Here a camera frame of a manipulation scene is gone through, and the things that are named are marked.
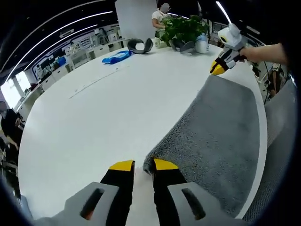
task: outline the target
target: desk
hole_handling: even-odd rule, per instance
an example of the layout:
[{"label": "desk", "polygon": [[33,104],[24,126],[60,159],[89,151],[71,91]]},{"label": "desk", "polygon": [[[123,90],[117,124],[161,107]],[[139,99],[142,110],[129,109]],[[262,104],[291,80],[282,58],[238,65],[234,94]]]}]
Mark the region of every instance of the desk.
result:
[{"label": "desk", "polygon": [[[89,61],[51,86],[35,102],[20,146],[20,189],[33,217],[55,215],[67,198],[99,182],[117,161],[135,159],[141,171],[146,154],[177,123],[204,85],[220,51],[210,46],[210,54],[190,56],[153,47],[147,55],[132,55],[115,65],[101,62],[117,50]],[[248,64],[239,62],[221,76],[251,89],[259,115],[260,157],[243,214],[263,173],[265,110]]]}]

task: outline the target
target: round table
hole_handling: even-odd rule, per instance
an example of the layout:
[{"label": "round table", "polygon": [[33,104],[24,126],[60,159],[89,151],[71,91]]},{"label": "round table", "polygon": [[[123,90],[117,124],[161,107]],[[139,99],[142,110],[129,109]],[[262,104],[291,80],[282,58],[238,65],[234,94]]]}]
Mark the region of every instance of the round table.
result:
[{"label": "round table", "polygon": [[[104,65],[102,59],[112,52],[51,86],[35,102],[20,146],[20,190],[33,218],[51,217],[63,210],[66,199],[89,183],[100,182],[118,161],[134,159],[141,172],[145,156],[189,107],[221,50],[211,45],[207,55],[190,55],[153,47],[146,55]],[[248,64],[239,62],[220,76],[248,87],[259,115],[258,167],[249,198],[238,215],[241,218],[263,173],[267,123]]]}]

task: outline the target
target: window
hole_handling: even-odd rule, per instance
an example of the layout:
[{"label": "window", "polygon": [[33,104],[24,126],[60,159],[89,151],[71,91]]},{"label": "window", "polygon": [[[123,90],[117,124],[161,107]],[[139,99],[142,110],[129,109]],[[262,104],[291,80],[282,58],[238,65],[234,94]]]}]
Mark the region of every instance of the window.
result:
[{"label": "window", "polygon": [[14,81],[9,79],[5,82],[1,86],[1,91],[9,107],[14,108],[21,98],[17,88],[15,87]]},{"label": "window", "polygon": [[28,81],[25,72],[20,72],[19,74],[16,75],[16,78],[19,85],[21,86],[22,91],[25,92],[25,90],[30,87],[30,83]]}]

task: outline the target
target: white bottle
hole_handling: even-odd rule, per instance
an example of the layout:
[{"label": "white bottle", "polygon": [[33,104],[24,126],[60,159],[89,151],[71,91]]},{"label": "white bottle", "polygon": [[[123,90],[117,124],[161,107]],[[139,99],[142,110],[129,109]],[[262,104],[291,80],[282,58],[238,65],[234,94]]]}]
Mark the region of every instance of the white bottle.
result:
[{"label": "white bottle", "polygon": [[209,52],[209,43],[205,33],[197,37],[195,49],[198,53],[206,54]]}]

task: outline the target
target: gray towel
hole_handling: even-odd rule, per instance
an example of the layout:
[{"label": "gray towel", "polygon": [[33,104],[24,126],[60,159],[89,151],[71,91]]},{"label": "gray towel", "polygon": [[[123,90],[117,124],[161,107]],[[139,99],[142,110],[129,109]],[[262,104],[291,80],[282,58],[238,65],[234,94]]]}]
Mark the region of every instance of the gray towel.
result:
[{"label": "gray towel", "polygon": [[148,154],[175,163],[219,199],[235,217],[255,177],[259,155],[259,120],[255,97],[244,86],[209,76],[182,118]]}]

